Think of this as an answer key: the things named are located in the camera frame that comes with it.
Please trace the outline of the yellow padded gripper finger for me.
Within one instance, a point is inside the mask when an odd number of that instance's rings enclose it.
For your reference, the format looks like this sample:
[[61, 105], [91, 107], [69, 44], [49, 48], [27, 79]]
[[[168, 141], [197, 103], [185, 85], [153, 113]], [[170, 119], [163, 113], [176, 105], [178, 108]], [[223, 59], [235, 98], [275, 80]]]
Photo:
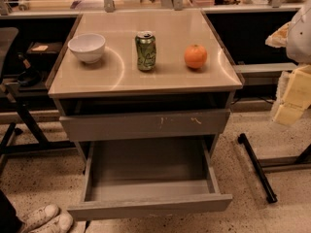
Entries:
[[292, 125], [311, 106], [311, 65], [299, 65], [291, 73], [283, 71], [279, 78], [272, 120]]

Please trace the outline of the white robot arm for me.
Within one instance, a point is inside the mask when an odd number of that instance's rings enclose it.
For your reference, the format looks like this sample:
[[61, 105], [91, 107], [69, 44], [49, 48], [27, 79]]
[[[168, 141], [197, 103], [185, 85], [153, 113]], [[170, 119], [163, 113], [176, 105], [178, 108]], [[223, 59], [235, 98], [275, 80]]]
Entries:
[[290, 22], [285, 23], [265, 43], [285, 48], [289, 59], [298, 63], [290, 74], [283, 72], [277, 87], [272, 120], [292, 125], [311, 105], [311, 1], [307, 0]]

